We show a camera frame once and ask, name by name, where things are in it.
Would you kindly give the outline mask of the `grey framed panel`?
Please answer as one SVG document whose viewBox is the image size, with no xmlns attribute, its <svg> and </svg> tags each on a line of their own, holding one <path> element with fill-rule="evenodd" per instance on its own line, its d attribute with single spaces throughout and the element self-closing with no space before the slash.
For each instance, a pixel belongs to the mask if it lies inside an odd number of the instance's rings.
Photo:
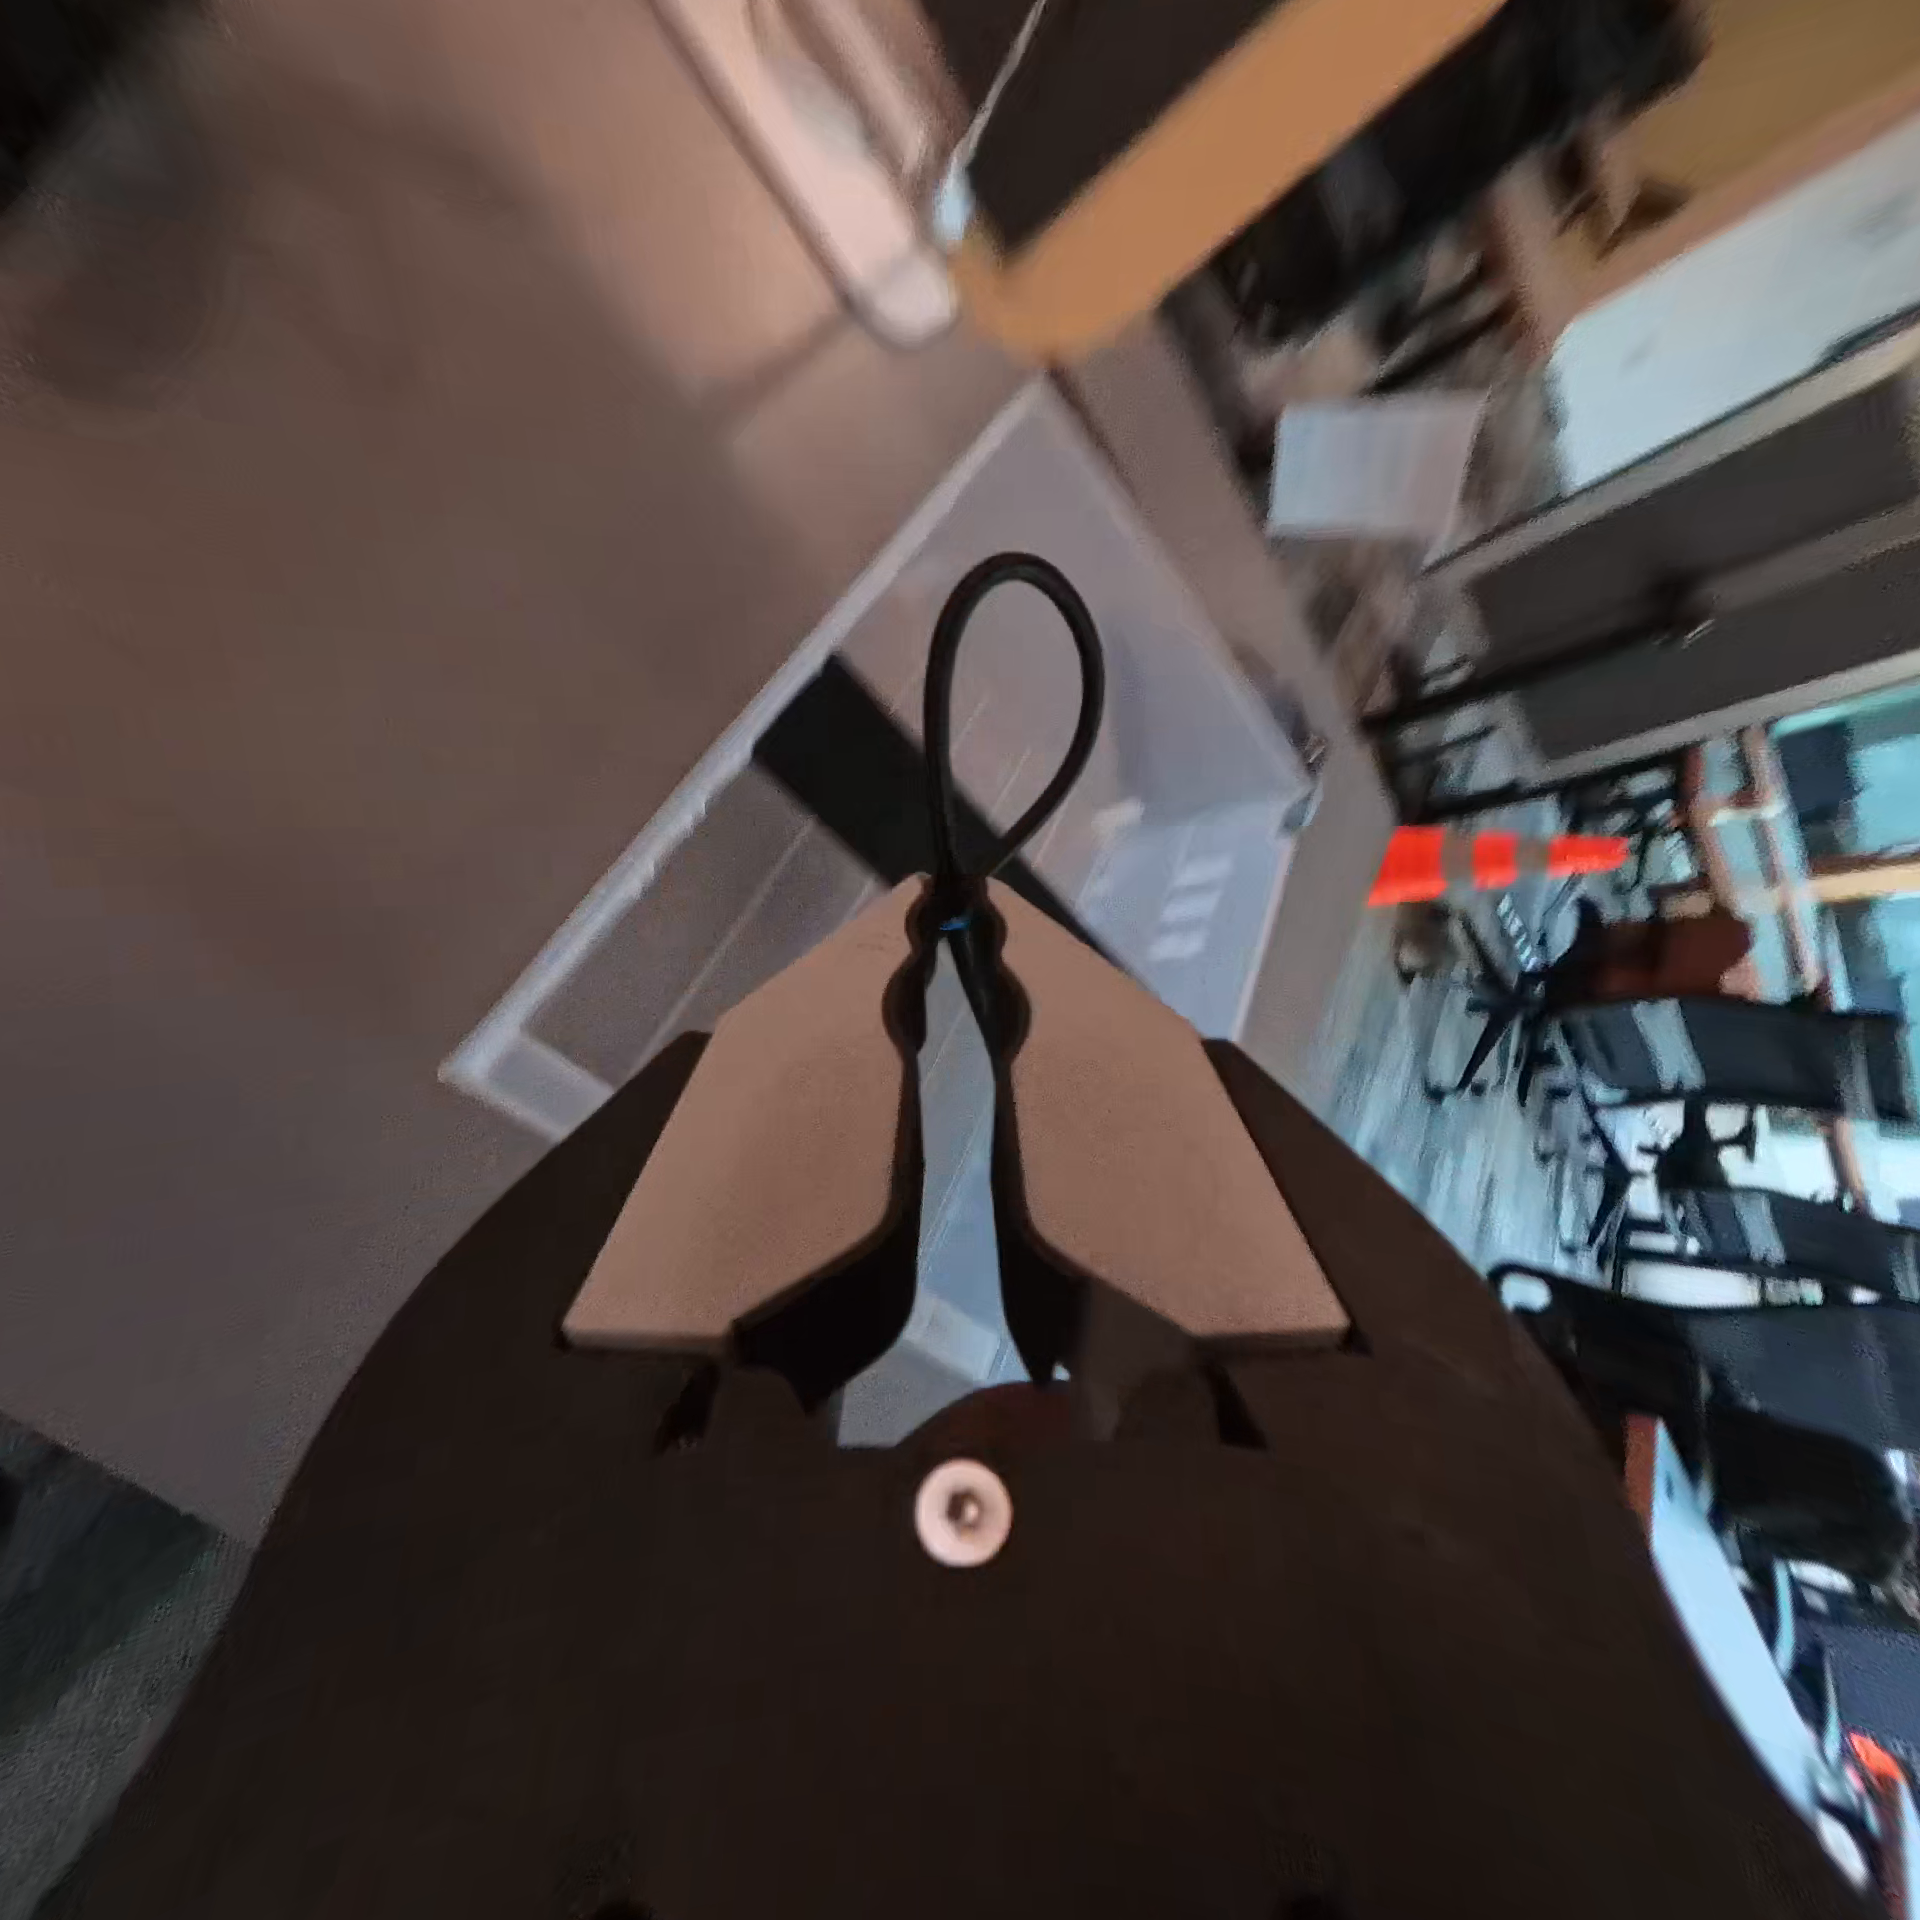
<svg viewBox="0 0 1920 1920">
<path fill-rule="evenodd" d="M 1471 661 L 1377 732 L 1499 707 L 1572 775 L 1917 673 L 1917 329 L 1454 545 Z"/>
</svg>

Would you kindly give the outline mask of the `clear plastic bin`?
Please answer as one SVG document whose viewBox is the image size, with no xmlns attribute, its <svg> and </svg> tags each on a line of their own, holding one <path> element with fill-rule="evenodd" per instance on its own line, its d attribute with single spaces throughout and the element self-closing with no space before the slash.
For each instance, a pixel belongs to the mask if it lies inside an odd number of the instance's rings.
<svg viewBox="0 0 1920 1920">
<path fill-rule="evenodd" d="M 565 1138 L 646 1061 L 709 1031 L 926 852 L 934 615 L 1006 549 L 1092 611 L 1110 692 L 1090 770 L 1006 879 L 1198 1033 L 1236 1038 L 1313 798 L 1117 473 L 1046 385 L 1010 401 L 440 1067 Z"/>
</svg>

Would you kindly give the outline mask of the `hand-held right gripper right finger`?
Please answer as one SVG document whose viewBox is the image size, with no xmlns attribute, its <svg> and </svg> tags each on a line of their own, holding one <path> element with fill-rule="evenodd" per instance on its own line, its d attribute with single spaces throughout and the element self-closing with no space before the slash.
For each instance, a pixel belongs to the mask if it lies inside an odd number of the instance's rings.
<svg viewBox="0 0 1920 1920">
<path fill-rule="evenodd" d="M 1212 1353 L 1336 1350 L 1353 1320 L 1201 1041 L 1023 898 L 988 898 L 1000 1303 L 1033 1380 L 1092 1377 L 1117 1304 Z"/>
</svg>

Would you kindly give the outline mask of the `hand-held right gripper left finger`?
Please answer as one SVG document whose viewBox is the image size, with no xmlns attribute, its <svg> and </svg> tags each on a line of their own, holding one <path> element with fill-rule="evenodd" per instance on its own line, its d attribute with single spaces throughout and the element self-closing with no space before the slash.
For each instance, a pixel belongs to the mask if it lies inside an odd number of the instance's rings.
<svg viewBox="0 0 1920 1920">
<path fill-rule="evenodd" d="M 927 879 L 709 1033 L 583 1289 L 587 1353 L 763 1369 L 805 1411 L 907 1331 L 920 1289 Z"/>
</svg>

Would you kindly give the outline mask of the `black office chair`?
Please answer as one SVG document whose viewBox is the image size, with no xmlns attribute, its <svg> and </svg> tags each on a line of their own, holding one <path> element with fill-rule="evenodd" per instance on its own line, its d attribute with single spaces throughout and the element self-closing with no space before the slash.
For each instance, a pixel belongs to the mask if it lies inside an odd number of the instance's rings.
<svg viewBox="0 0 1920 1920">
<path fill-rule="evenodd" d="M 1917 1452 L 1914 1304 L 1671 1307 L 1518 1262 L 1490 1285 L 1556 1364 L 1650 1411 L 1719 1400 Z"/>
<path fill-rule="evenodd" d="M 1704 1102 L 1917 1122 L 1907 1025 L 1894 1014 L 1681 995 L 1567 1006 L 1549 1025 L 1610 1109 Z"/>
</svg>

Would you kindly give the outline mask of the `white paper sheet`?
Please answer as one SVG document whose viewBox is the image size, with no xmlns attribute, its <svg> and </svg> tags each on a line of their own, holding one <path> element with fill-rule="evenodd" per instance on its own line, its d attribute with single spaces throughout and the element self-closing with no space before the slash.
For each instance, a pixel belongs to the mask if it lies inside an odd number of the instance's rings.
<svg viewBox="0 0 1920 1920">
<path fill-rule="evenodd" d="M 1486 393 L 1285 404 L 1274 421 L 1265 532 L 1440 549 L 1457 526 L 1486 404 Z"/>
</svg>

